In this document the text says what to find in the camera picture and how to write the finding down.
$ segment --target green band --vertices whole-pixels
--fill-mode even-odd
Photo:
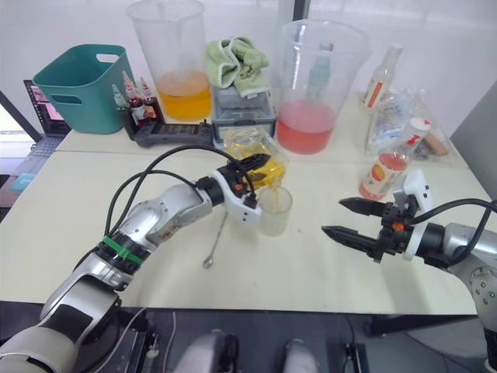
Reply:
[[[105,236],[102,242],[108,245],[108,247],[114,250],[117,253],[117,255],[119,255],[123,259],[131,260],[132,262],[135,262],[136,264],[139,265],[141,265],[144,262],[144,260],[141,259],[139,256],[134,255],[130,250],[126,249],[125,247],[122,247],[119,243],[117,243],[110,237]]]

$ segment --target orange component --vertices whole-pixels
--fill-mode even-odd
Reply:
[[[395,231],[403,231],[404,230],[404,225],[402,223],[394,223],[394,224],[391,225],[391,227]]]

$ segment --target robotic arm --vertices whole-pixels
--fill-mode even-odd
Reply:
[[[395,203],[380,203],[363,198],[347,198],[340,204],[358,214],[381,217],[377,239],[359,235],[342,226],[322,230],[336,242],[365,252],[376,262],[384,253],[403,253],[411,260],[422,257],[426,264],[458,277],[470,291],[487,340],[487,369],[497,372],[497,234],[483,231],[474,249],[467,250],[476,229],[450,223],[409,224],[419,212],[432,206],[428,184],[421,171],[403,176],[394,188]]]
[[[251,170],[268,160],[269,155],[258,154],[240,163]],[[48,298],[41,321],[0,347],[0,371],[70,372],[81,344],[98,337],[118,311],[116,291],[125,290],[141,264],[176,231],[219,204],[240,222],[257,225],[261,210],[247,196],[247,188],[239,168],[230,162],[198,180],[194,189],[173,186],[158,198],[137,204]]]

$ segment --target dropper bottle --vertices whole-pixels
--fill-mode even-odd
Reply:
[[[404,47],[397,43],[390,44],[388,52],[381,64],[374,70],[370,84],[363,98],[363,105],[368,109],[374,108],[383,95],[388,92],[391,81],[394,80],[395,65],[401,57]]]
[[[145,105],[145,110],[147,111],[147,117],[151,120],[156,120],[165,124],[157,97],[152,95],[152,92],[143,77],[141,77],[141,92],[143,93],[143,103]]]
[[[116,102],[116,115],[124,127],[130,140],[134,140],[135,134],[138,132],[138,127],[135,123],[133,112],[130,109],[130,104],[121,95],[121,92],[115,84],[112,84],[114,91],[114,101]]]
[[[123,71],[124,85],[126,86],[126,95],[128,96],[128,103],[133,110],[134,121],[138,127],[143,127],[147,123],[147,112],[143,100],[137,94],[133,82],[126,72]]]

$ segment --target laptop screen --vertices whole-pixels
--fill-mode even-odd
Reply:
[[[46,136],[64,137],[71,128],[65,123],[64,118],[55,110],[47,97],[41,92],[32,80],[24,80],[24,85],[30,95],[36,115]]]

